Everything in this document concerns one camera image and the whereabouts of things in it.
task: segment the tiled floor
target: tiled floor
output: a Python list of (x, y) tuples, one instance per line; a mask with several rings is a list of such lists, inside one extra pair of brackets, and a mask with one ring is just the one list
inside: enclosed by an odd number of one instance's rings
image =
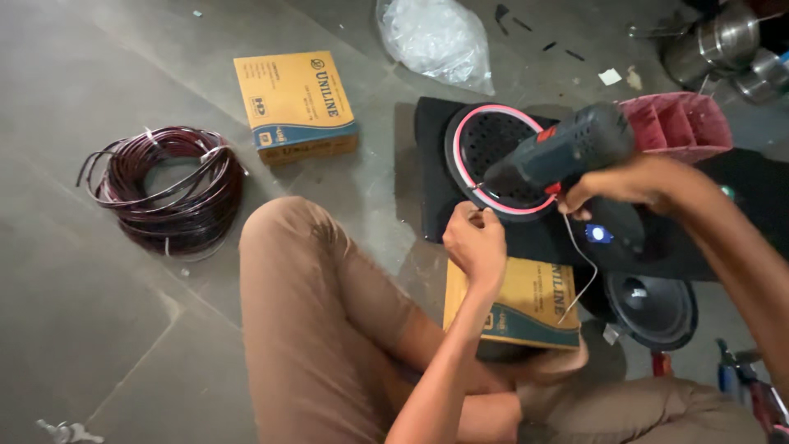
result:
[[(488, 30), (494, 100), (561, 117), (596, 100), (674, 88), (654, 50), (629, 40), (666, 2), (509, 2), (533, 32), (493, 21), (495, 2), (465, 0)], [(195, 17), (193, 10), (203, 13)], [(240, 341), (241, 222), (285, 194), (318, 202), (434, 318), (446, 256), (421, 240), (413, 105), (429, 95), (487, 98), (387, 58), (372, 0), (5, 0), (0, 4), (0, 439), (45, 443), (34, 421), (81, 421), (110, 444), (254, 442)], [(542, 47), (557, 41), (553, 51)], [(570, 49), (585, 62), (564, 52)], [(358, 152), (268, 170), (252, 149), (233, 70), (237, 56), (330, 50), (361, 126)], [(643, 90), (597, 73), (633, 66)], [(87, 154), (143, 126), (220, 132), (251, 172), (242, 215), (212, 258), (184, 265), (137, 248), (75, 189)], [(697, 287), (696, 338), (679, 375), (714, 382), (712, 339), (753, 344), (715, 284)], [(628, 377), (649, 373), (629, 338)]]

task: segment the coiled wire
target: coiled wire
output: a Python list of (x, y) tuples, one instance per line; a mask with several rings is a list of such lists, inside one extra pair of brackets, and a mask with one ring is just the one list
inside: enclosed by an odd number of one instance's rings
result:
[[(97, 161), (105, 156), (109, 158), (94, 186)], [(144, 186), (148, 173), (176, 157), (198, 158), (200, 166), (148, 196)], [(245, 174), (219, 134), (168, 126), (146, 129), (90, 154), (82, 164), (77, 186), (84, 176), (93, 200), (115, 213), (121, 230), (132, 241), (146, 250), (182, 256), (206, 250), (230, 230), (241, 204)]]

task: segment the clear plastic bag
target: clear plastic bag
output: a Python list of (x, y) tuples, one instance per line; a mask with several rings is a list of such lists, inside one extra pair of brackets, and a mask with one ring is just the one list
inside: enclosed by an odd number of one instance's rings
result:
[(455, 0), (377, 0), (376, 18), (387, 51), (409, 70), (495, 95), (488, 36), (480, 18)]

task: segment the uniline box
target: uniline box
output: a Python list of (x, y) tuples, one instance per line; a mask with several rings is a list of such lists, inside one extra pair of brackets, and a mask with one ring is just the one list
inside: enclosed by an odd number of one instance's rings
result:
[[(449, 329), (468, 288), (466, 275), (452, 261), (447, 266), (443, 327)], [(576, 349), (578, 310), (559, 324), (575, 298), (573, 268), (529, 259), (507, 258), (507, 272), (499, 296), (488, 313), (482, 339), (534, 348)]]
[(234, 59), (266, 165), (352, 152), (358, 126), (329, 51)]

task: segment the person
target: person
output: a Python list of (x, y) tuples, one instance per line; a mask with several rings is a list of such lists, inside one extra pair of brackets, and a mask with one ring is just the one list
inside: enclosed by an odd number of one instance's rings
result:
[[(559, 211), (588, 219), (583, 204), (596, 195), (676, 218), (742, 314), (774, 385), (789, 395), (789, 267), (717, 185), (666, 157), (637, 156), (582, 176)], [(546, 385), (477, 361), (503, 279), (503, 228), (491, 210), (463, 202), (444, 245), (469, 279), (446, 332), (318, 205), (280, 198), (249, 217), (239, 245), (241, 309), (260, 442), (517, 442), (530, 423), (543, 424), (551, 442), (766, 441), (744, 408), (691, 381), (591, 387), (569, 377)], [(537, 373), (583, 365), (584, 352), (540, 363)], [(415, 386), (404, 366), (422, 372)]]

